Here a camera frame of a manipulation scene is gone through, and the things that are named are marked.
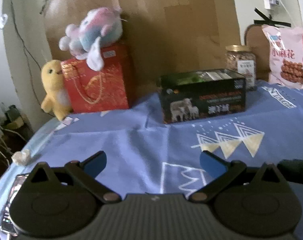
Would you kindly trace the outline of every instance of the jar label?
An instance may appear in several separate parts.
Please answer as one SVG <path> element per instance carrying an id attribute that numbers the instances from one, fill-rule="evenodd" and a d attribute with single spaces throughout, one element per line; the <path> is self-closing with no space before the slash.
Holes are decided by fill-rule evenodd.
<path id="1" fill-rule="evenodd" d="M 252 88 L 255 86 L 256 71 L 255 62 L 253 60 L 237 61 L 237 71 L 246 77 L 247 88 Z"/>

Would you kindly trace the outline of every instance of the pink and blue plush toy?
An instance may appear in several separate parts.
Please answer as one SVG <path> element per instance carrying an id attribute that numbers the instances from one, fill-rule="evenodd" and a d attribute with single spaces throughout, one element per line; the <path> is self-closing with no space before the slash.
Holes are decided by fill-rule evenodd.
<path id="1" fill-rule="evenodd" d="M 123 33 L 120 12 L 106 7 L 89 11 L 80 26 L 67 26 L 59 48 L 70 50 L 72 56 L 86 59 L 91 69 L 100 71 L 104 66 L 100 48 L 115 43 Z"/>

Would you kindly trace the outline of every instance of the snack bag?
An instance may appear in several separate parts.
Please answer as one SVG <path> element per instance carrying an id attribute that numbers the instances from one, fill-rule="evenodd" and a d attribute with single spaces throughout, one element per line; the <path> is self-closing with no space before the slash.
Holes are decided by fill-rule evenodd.
<path id="1" fill-rule="evenodd" d="M 303 89 L 303 29 L 263 25 L 270 42 L 269 83 Z"/>

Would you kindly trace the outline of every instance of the black box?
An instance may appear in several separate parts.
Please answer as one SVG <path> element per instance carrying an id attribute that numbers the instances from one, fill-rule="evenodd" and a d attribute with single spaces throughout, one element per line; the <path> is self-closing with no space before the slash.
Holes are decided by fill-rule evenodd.
<path id="1" fill-rule="evenodd" d="M 245 110 L 245 77 L 229 69 L 161 76 L 158 80 L 158 91 L 164 123 Z"/>

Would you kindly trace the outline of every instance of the ribbed black surface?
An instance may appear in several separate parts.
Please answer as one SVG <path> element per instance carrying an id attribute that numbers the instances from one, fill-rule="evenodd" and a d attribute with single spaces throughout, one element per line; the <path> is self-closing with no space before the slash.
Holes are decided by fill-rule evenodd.
<path id="1" fill-rule="evenodd" d="M 19 236 L 18 240 L 35 238 Z M 86 228 L 61 240 L 266 240 L 241 236 L 222 226 L 203 204 L 183 195 L 128 195 L 105 205 Z M 272 240 L 295 240 L 291 235 Z"/>

